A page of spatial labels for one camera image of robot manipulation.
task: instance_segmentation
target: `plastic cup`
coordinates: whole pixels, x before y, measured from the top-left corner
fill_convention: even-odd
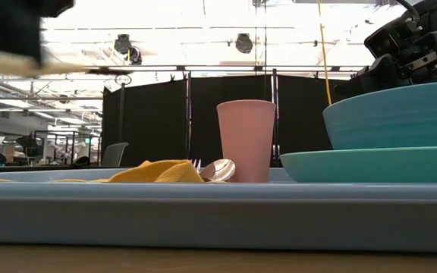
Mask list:
[[[276,105],[263,100],[238,100],[217,106],[222,154],[235,163],[232,182],[266,183]]]

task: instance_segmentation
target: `spoon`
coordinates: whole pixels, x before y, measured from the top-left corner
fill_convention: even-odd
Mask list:
[[[205,182],[227,181],[235,174],[235,163],[230,159],[219,159],[208,164],[200,176]]]

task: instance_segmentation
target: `bowl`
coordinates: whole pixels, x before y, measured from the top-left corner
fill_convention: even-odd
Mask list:
[[[437,184],[437,147],[295,152],[281,162],[302,183]]]
[[[333,149],[437,146],[437,83],[345,99],[323,117]]]

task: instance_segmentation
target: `wooden table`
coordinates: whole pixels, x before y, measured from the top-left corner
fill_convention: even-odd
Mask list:
[[[437,273],[437,256],[0,245],[10,273]]]

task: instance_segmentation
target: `black partition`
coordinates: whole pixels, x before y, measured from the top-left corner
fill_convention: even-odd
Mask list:
[[[105,145],[117,141],[119,93],[117,90],[104,98]],[[121,165],[137,166],[146,160],[185,158],[186,104],[186,80],[127,87],[122,136],[129,146]]]
[[[270,76],[193,78],[190,82],[190,157],[202,165],[222,158],[217,105],[238,99],[271,101]]]
[[[341,82],[330,80],[329,85],[333,89]],[[322,116],[329,105],[325,80],[278,75],[278,104],[281,154],[332,149]]]

